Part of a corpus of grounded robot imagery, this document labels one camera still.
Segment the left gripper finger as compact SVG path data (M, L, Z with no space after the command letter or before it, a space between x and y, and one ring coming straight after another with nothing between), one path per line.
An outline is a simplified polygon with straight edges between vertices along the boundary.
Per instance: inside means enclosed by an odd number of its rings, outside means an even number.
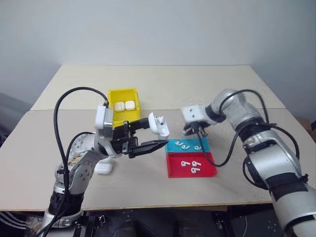
M129 123L129 128L131 131L136 131L139 129L148 129L150 128L149 119L142 118Z
M163 148L167 143L168 140L153 140L144 142L139 146L131 147L128 152L128 157L135 158L137 156L150 154L158 149Z

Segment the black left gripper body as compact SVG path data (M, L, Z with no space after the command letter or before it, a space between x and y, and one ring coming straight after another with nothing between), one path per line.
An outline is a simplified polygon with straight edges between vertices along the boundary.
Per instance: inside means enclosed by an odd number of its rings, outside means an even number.
M124 121L123 125L114 128L111 145L116 154L128 155L129 158L136 157L134 151L138 146L136 130L136 123L128 121Z

